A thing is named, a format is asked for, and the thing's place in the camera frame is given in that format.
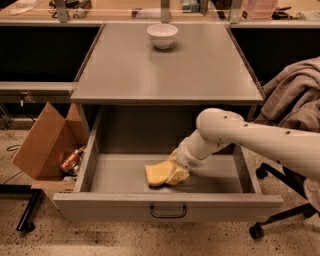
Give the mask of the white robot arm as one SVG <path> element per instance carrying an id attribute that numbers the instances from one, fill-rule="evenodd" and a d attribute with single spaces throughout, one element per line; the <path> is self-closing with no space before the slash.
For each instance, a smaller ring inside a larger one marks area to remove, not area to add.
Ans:
<path id="1" fill-rule="evenodd" d="M 172 153 L 166 182 L 175 185 L 200 168 L 212 154 L 236 144 L 306 178 L 320 182 L 320 134 L 249 123 L 230 111 L 209 108 L 196 119 L 196 130 Z"/>

